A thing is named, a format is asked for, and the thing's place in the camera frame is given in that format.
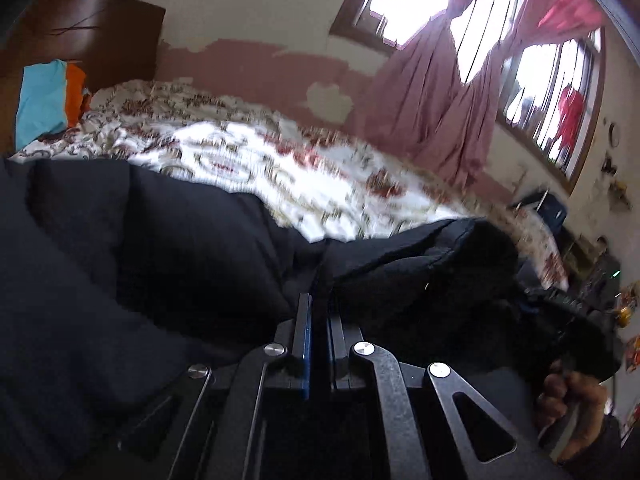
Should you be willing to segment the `person's right hand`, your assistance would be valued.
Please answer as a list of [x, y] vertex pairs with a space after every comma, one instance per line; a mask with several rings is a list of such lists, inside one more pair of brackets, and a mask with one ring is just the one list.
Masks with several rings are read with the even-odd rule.
[[556, 422], [574, 419], [567, 437], [552, 451], [552, 460], [571, 460], [596, 442], [603, 428], [608, 389], [597, 378], [571, 370], [561, 360], [551, 364], [537, 400], [538, 422], [548, 430]]

